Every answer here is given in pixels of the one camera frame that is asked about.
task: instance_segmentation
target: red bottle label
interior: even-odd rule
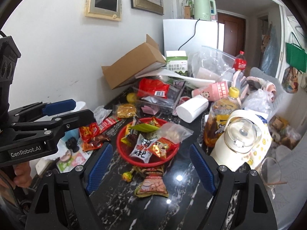
[[[235,59],[234,64],[232,66],[236,71],[241,70],[244,71],[246,67],[246,60],[243,59]]]

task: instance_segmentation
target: green bag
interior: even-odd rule
[[[307,54],[305,52],[305,49],[303,49],[302,46],[300,45],[295,34],[291,32],[291,35],[292,35],[292,42],[294,36],[299,45],[295,44],[294,42],[292,44],[286,43],[287,63],[290,66],[295,67],[296,69],[305,73],[307,68]]]

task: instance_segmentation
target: red bowl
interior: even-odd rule
[[[146,118],[140,118],[140,120],[143,123],[148,123],[151,121],[150,117],[146,117]],[[159,119],[157,118],[157,122],[160,125],[163,125],[165,123],[167,123],[167,121],[163,120],[163,119]],[[170,161],[178,152],[179,150],[179,146],[180,144],[176,144],[176,148],[174,148],[173,150],[171,150],[170,152],[167,152],[167,158],[166,159],[160,159],[155,155],[152,155],[149,163],[143,163],[140,162],[138,158],[136,157],[130,157],[130,153],[133,151],[134,146],[128,146],[126,144],[124,144],[123,142],[121,142],[120,140],[125,136],[125,132],[126,132],[126,128],[127,125],[125,125],[120,132],[117,135],[117,139],[116,139],[116,145],[117,145],[117,150],[119,152],[119,154],[121,155],[122,158],[124,158],[128,163],[135,165],[135,166],[139,166],[139,167],[155,167],[155,166],[159,166],[162,165],[168,161]]]

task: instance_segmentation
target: electric kettle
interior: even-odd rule
[[[264,136],[265,125],[252,112],[236,110],[230,114],[224,128],[224,133],[215,143],[211,156],[219,165],[226,165],[231,171],[236,171],[249,160],[253,146],[257,146]]]
[[[191,15],[195,20],[211,21],[216,15],[215,0],[189,0]]]

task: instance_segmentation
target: screw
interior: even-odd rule
[[[46,176],[51,176],[52,175],[52,170],[48,170],[45,175]]]
[[[258,172],[257,172],[256,170],[251,170],[251,175],[257,176],[257,175],[258,175]]]
[[[77,167],[75,167],[75,171],[81,171],[83,169],[82,165],[78,165]]]
[[[227,167],[225,165],[219,166],[220,171],[226,171]]]

